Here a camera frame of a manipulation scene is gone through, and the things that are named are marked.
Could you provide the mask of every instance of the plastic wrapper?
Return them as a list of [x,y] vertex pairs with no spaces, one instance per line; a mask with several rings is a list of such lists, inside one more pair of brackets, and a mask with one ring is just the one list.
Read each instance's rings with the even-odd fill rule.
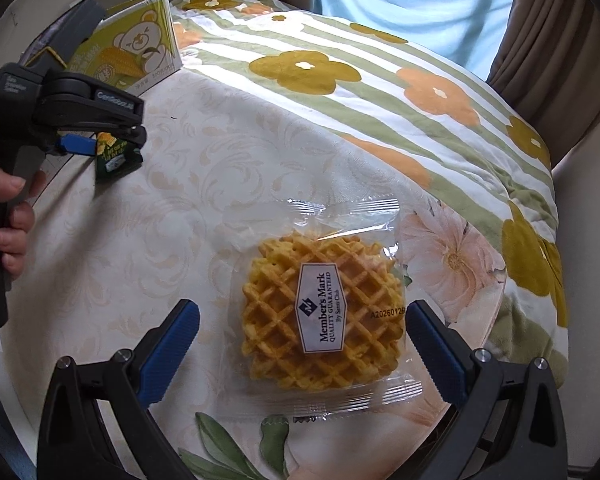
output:
[[342,415],[410,399],[394,198],[229,208],[239,254],[221,356],[219,415]]

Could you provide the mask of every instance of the green snack packet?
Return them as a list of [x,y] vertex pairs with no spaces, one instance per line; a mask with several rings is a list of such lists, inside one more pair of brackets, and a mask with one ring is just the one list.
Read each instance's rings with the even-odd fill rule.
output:
[[96,140],[96,184],[110,182],[142,166],[137,144],[117,139],[107,132],[100,132]]

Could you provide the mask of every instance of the blue curtain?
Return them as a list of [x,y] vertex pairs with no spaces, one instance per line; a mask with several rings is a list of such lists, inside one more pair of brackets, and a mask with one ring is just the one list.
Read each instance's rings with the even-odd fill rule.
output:
[[512,1],[314,0],[314,11],[419,43],[486,79]]

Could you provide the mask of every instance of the metal screw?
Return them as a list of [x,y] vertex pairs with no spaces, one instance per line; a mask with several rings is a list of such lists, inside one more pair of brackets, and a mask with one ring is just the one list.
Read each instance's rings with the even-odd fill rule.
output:
[[61,370],[65,370],[69,366],[71,366],[71,358],[68,355],[59,358],[58,362],[56,362],[56,368],[60,368]]
[[484,348],[478,348],[474,352],[475,358],[478,359],[481,363],[488,363],[491,361],[491,352],[485,350]]
[[126,363],[131,359],[132,351],[129,348],[123,348],[122,350],[118,350],[115,354],[113,354],[113,359],[117,363]]
[[549,367],[549,363],[546,361],[544,357],[536,357],[534,360],[534,364],[538,370],[546,370]]

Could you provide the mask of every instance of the corn illustration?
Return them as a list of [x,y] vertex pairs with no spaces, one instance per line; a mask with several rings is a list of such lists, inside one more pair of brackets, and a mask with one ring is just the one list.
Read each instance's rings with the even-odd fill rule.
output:
[[108,46],[100,52],[100,60],[103,63],[110,64],[117,74],[128,75],[131,77],[144,77],[146,73],[140,68],[138,56],[122,50],[116,46]]
[[100,132],[97,136],[96,142],[96,154],[102,155],[104,153],[105,146],[113,146],[117,139],[108,132]]

